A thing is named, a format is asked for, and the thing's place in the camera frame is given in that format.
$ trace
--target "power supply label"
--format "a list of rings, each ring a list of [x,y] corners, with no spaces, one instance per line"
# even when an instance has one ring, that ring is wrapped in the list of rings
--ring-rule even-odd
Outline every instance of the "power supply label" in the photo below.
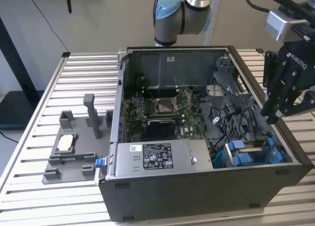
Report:
[[[145,170],[173,168],[171,144],[144,144],[143,168]]]

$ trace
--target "motherboard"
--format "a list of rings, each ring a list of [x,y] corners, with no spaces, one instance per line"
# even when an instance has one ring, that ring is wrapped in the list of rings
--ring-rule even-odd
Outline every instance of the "motherboard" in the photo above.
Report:
[[[126,100],[128,142],[208,139],[197,94],[193,89],[177,89],[173,97],[154,98],[146,90]]]

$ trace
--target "slotted aluminum surface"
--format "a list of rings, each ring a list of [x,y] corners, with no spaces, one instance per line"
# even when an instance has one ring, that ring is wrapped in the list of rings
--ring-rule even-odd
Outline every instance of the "slotted aluminum surface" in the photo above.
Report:
[[[258,82],[264,57],[255,50],[239,53]],[[99,188],[93,181],[43,185],[42,173],[54,144],[62,110],[87,116],[85,93],[95,94],[100,115],[114,106],[116,54],[71,54],[62,59],[35,111],[0,184],[0,225],[112,226]],[[315,164],[315,118],[312,114],[284,118]],[[294,187],[282,189],[264,209],[161,219],[128,225],[315,225],[315,169]]]

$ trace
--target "robotic arm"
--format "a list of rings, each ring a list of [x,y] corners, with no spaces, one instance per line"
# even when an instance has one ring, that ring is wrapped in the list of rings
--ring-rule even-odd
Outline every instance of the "robotic arm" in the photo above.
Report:
[[[267,123],[275,124],[282,116],[315,110],[315,0],[297,4],[292,0],[273,0],[279,9],[268,10],[265,30],[283,47],[278,53],[267,51],[263,86],[266,102],[261,110]],[[154,6],[155,41],[170,46],[178,34],[198,34],[211,19],[210,0],[156,0]],[[305,92],[300,104],[296,99]]]
[[[269,11],[265,30],[283,46],[278,54],[265,54],[263,86],[267,99],[261,114],[268,116],[269,124],[282,116],[315,110],[315,2],[274,1],[280,7]],[[302,102],[294,105],[305,90]]]

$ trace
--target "white wall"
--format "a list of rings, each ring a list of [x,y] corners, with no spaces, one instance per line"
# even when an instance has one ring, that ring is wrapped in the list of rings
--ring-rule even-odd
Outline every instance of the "white wall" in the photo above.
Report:
[[[127,46],[154,45],[154,0],[71,0],[72,14],[65,0],[34,1],[71,52],[117,52]],[[270,0],[252,1],[264,7],[277,6]],[[31,0],[0,0],[0,16],[36,88],[45,89],[65,51],[62,44]],[[221,0],[212,44],[276,49],[276,42],[263,30],[266,16],[250,8],[245,0]],[[177,45],[203,43],[203,34],[182,35]],[[20,90],[3,61],[0,55],[0,69],[4,71],[0,95]]]

